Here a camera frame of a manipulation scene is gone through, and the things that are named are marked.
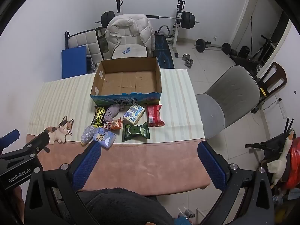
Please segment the silver glitter yellow-tipped pouch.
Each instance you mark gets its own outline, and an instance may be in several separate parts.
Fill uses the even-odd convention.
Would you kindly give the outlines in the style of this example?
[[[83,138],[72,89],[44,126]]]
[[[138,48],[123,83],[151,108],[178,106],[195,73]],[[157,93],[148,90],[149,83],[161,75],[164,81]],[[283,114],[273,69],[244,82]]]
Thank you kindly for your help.
[[[83,131],[83,134],[81,135],[82,146],[87,145],[93,139],[96,130],[97,127],[95,127],[94,125],[90,125]]]

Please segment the black yellow snack bag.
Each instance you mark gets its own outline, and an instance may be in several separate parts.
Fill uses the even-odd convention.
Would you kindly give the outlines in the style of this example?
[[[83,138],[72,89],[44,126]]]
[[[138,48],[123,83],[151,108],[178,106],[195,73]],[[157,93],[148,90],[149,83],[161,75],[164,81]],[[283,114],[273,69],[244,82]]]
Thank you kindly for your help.
[[[94,118],[91,122],[91,125],[102,127],[104,125],[104,115],[107,111],[107,107],[95,106]]]

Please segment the light blue tissue pack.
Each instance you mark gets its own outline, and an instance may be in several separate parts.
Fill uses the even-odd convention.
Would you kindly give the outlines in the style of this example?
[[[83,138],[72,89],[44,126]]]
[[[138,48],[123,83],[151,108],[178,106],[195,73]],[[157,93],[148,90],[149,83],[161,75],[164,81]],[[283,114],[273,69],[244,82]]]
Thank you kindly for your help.
[[[116,134],[102,127],[97,128],[94,133],[93,141],[99,142],[100,145],[109,149],[116,139]]]

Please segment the orange panda snack bag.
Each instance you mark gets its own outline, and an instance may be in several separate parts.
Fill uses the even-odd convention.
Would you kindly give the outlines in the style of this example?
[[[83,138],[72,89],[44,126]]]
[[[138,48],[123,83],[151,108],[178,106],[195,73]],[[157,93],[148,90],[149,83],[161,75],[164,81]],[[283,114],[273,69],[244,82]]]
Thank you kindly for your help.
[[[122,119],[114,119],[110,122],[105,122],[104,123],[104,128],[108,131],[117,131],[122,128]]]

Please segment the purple soft cloth toy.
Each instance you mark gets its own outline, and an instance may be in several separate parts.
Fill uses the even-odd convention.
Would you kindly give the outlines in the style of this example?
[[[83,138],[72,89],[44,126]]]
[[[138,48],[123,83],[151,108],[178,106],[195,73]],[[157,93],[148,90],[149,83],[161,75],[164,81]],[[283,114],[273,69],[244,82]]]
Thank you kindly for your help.
[[[104,122],[112,122],[113,118],[117,116],[119,111],[124,109],[124,105],[113,104],[111,105],[104,115]]]

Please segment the green snack packet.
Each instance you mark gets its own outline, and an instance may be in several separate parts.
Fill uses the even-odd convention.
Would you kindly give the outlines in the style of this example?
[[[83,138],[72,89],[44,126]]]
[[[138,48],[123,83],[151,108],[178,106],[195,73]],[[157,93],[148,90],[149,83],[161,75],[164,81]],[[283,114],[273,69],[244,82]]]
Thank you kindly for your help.
[[[150,139],[149,124],[147,121],[142,125],[123,124],[123,133],[121,141],[125,142],[135,137],[143,137],[145,139]]]

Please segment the red snack packet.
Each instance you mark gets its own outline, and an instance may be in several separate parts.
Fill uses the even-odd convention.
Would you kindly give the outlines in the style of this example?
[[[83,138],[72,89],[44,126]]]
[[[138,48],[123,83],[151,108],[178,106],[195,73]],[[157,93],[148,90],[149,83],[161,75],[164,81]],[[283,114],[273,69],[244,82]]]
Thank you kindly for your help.
[[[147,106],[147,121],[150,127],[163,127],[165,122],[161,119],[160,110],[162,105]]]

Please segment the calico cat plush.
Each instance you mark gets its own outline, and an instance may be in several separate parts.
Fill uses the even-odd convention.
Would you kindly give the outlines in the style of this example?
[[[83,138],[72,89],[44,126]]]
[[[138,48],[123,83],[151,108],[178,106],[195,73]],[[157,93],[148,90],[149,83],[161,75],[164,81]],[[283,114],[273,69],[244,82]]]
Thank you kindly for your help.
[[[49,144],[65,143],[66,136],[72,135],[72,127],[74,120],[68,120],[65,115],[61,123],[57,127],[47,127],[44,131],[49,135]]]

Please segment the blue foam mat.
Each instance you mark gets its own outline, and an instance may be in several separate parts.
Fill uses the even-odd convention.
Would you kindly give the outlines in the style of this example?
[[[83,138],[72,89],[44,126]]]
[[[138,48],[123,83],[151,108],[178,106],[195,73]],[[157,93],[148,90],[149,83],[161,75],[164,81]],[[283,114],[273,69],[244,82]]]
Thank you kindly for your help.
[[[86,47],[75,47],[61,51],[62,78],[87,74]]]

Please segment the white folding chair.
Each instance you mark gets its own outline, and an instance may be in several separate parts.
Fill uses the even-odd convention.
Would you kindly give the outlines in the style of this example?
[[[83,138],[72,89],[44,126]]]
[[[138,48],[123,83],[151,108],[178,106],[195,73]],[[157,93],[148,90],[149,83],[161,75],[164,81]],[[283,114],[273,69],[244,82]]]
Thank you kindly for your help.
[[[99,34],[96,29],[89,29],[70,35],[68,31],[64,33],[64,44],[66,49],[76,47],[86,47],[86,55],[92,62],[100,63],[104,60],[103,52],[100,47]]]

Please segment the brown wooden chair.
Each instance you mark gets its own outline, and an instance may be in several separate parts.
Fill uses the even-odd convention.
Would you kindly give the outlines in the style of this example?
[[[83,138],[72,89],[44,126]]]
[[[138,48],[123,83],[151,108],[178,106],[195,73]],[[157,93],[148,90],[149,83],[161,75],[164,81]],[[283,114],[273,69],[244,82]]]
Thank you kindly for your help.
[[[266,80],[267,75],[271,72],[271,69],[275,69],[275,72]],[[257,84],[260,89],[260,97],[263,99],[275,94],[287,83],[286,73],[283,67],[277,62],[273,62],[267,69],[266,73],[261,77],[257,78]]]

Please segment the blue black weight bench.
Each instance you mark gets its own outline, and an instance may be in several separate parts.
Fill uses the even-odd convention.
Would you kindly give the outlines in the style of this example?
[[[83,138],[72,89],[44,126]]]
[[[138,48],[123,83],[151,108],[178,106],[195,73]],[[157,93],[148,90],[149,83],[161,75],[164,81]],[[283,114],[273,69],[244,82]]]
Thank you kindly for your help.
[[[170,35],[170,29],[167,25],[160,26],[160,28],[154,33],[156,47],[153,51],[153,56],[157,58],[161,69],[174,69],[174,63],[167,42],[167,37],[164,34],[160,34],[160,31],[164,26],[168,30],[167,36]]]

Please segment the chrome dumbbell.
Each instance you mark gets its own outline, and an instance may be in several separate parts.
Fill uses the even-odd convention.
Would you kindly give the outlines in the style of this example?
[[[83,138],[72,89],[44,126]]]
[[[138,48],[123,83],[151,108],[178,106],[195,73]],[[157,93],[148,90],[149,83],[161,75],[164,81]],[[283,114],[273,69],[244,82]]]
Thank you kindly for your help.
[[[183,54],[182,60],[188,60],[188,59],[190,59],[190,54],[188,53]]]
[[[193,66],[193,63],[193,59],[188,59],[185,61],[184,65],[190,69]]]

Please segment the white squat rack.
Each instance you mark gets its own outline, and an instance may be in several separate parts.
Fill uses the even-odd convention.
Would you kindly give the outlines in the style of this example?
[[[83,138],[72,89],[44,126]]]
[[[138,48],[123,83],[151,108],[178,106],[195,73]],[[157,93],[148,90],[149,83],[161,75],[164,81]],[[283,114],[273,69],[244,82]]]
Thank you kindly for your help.
[[[184,6],[185,6],[185,1],[178,0],[176,15],[175,15],[175,22],[174,22],[173,28],[172,28],[172,34],[166,38],[167,42],[171,46],[174,56],[176,58],[179,57],[179,53],[176,49],[176,45],[177,45],[177,38],[179,35],[179,28],[181,27],[180,18],[182,17],[182,12],[183,12]]]

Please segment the floor barbell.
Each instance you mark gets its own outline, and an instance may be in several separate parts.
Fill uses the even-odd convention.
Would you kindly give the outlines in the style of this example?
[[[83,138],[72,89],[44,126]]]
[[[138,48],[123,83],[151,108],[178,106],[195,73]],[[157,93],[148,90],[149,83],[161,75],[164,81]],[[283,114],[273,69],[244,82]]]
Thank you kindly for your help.
[[[224,54],[230,55],[230,52],[232,50],[229,43],[224,43],[222,46],[218,46],[212,45],[211,42],[205,41],[203,39],[197,39],[194,46],[199,53],[203,53],[205,50],[220,49]]]

